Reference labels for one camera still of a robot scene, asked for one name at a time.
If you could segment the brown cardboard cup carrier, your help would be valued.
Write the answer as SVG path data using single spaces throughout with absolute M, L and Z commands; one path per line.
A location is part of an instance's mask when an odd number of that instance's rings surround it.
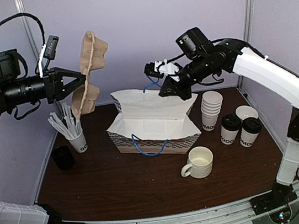
M 109 46 L 107 42 L 97 38 L 93 31 L 87 31 L 82 40 L 79 67 L 86 80 L 72 96 L 71 108 L 76 119 L 92 113 L 95 109 L 95 101 L 98 99 L 100 90 L 90 82 L 90 73 L 105 67 L 104 56 Z

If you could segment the blue checkered paper bag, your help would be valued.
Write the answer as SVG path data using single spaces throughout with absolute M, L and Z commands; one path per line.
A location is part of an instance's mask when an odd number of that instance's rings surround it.
M 140 89 L 119 90 L 110 96 L 119 113 L 107 133 L 122 153 L 186 154 L 201 135 L 189 118 L 195 93 L 188 100 Z

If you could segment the black coffee cup lid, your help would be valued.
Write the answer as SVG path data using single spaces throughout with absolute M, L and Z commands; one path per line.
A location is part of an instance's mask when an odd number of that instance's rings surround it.
M 246 118 L 242 122 L 242 128 L 250 134 L 258 134 L 261 131 L 262 123 L 258 118 Z

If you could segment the white paper coffee cup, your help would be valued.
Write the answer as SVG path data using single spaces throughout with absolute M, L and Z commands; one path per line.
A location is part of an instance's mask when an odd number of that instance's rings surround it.
M 242 129 L 239 143 L 243 147 L 250 148 L 253 146 L 258 135 L 259 135 L 258 133 L 254 134 L 254 133 L 250 133 L 250 132 L 246 131 L 245 129 Z

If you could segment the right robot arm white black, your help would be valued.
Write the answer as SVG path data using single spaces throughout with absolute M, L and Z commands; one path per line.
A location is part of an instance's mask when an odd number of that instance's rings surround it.
M 190 99 L 191 88 L 222 71 L 249 79 L 290 104 L 292 111 L 286 134 L 286 146 L 280 166 L 268 193 L 256 196 L 250 203 L 256 214 L 285 206 L 296 198 L 292 182 L 299 170 L 299 75 L 261 54 L 250 43 L 235 39 L 209 40 L 194 27 L 176 39 L 181 54 L 190 62 L 181 66 L 176 59 L 154 61 L 146 74 L 163 78 L 161 97 Z

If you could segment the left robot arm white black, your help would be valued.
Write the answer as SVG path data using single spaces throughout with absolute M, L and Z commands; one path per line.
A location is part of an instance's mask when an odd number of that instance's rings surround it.
M 86 76 L 63 68 L 50 68 L 40 75 L 24 76 L 26 61 L 16 49 L 0 53 L 0 117 L 18 111 L 24 103 L 36 104 L 46 99 L 52 104 L 81 86 Z M 0 201 L 0 224 L 66 224 L 49 205 L 18 205 Z

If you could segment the stack of white paper cups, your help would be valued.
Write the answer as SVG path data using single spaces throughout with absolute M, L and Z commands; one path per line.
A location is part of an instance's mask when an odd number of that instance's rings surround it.
M 208 91 L 203 93 L 201 99 L 202 128 L 206 131 L 212 131 L 216 127 L 223 96 L 219 92 Z

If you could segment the white cup holding straws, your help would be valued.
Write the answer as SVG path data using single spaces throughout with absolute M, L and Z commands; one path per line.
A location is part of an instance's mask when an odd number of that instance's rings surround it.
M 83 153 L 88 148 L 83 131 L 78 135 L 78 137 L 75 137 L 74 139 L 68 139 L 68 141 L 78 153 Z

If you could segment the small white ceramic bowl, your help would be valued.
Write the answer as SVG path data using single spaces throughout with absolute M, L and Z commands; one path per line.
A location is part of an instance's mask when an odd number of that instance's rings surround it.
M 255 110 L 253 107 L 248 105 L 242 105 L 236 108 L 235 110 L 236 116 L 240 118 L 241 121 L 244 121 L 247 118 L 258 118 L 259 114 L 257 110 Z

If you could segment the stack of black lids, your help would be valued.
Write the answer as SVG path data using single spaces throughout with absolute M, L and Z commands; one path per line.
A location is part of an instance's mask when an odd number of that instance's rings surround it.
M 75 159 L 66 145 L 56 147 L 51 154 L 51 157 L 57 167 L 61 170 L 71 169 L 75 163 Z

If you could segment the white ceramic mug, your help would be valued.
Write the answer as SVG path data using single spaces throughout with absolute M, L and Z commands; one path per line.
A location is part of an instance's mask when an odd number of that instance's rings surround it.
M 189 151 L 187 159 L 187 164 L 180 172 L 183 178 L 191 176 L 195 179 L 204 179 L 210 175 L 213 166 L 213 153 L 209 148 L 194 147 Z

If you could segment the left aluminium frame post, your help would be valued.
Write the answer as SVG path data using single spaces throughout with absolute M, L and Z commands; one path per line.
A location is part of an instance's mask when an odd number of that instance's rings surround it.
M 17 9 L 17 12 L 18 13 L 25 13 L 23 0 L 13 0 L 13 1 L 14 1 L 14 4 L 15 4 L 15 8 Z M 34 59 L 36 61 L 36 64 L 38 64 L 39 56 L 40 56 L 40 54 L 39 54 L 40 50 L 37 46 L 37 43 L 35 42 L 33 31 L 31 30 L 30 23 L 29 23 L 28 19 L 29 19 L 29 17 L 27 17 L 27 16 L 20 17 L 23 29 L 25 31 L 26 38 L 27 38 L 28 43 L 29 43 L 29 47 L 30 47 L 30 49 L 31 49 L 31 51 L 34 55 Z

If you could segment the aluminium frame post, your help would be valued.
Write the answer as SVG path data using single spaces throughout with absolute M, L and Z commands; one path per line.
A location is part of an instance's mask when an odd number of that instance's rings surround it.
M 17 12 L 18 13 L 25 13 L 23 0 L 13 0 L 13 1 L 14 1 L 14 4 L 15 4 L 15 8 L 17 9 Z M 34 59 L 36 61 L 36 64 L 38 64 L 39 56 L 40 56 L 40 54 L 39 54 L 40 50 L 37 46 L 37 43 L 35 42 L 33 31 L 31 30 L 30 23 L 29 23 L 28 19 L 29 19 L 29 17 L 27 17 L 27 16 L 20 17 L 23 29 L 25 31 L 26 38 L 27 38 L 28 43 L 29 43 L 29 47 L 30 47 L 30 49 L 31 49 L 31 51 L 34 55 Z
M 245 0 L 243 40 L 246 42 L 250 42 L 250 38 L 252 34 L 253 10 L 254 10 L 254 0 Z

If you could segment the right aluminium frame post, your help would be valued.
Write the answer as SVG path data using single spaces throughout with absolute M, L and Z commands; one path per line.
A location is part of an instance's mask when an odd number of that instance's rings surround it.
M 254 10 L 254 0 L 245 0 L 243 40 L 246 42 L 250 42 L 250 38 L 252 34 L 253 10 Z

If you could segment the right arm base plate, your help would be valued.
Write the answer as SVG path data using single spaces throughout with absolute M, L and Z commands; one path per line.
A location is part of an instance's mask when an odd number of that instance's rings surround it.
M 290 189 L 288 192 L 272 190 L 263 195 L 253 197 L 250 200 L 250 204 L 254 213 L 260 215 L 278 207 L 285 206 L 289 201 L 296 200 L 298 198 L 296 192 Z

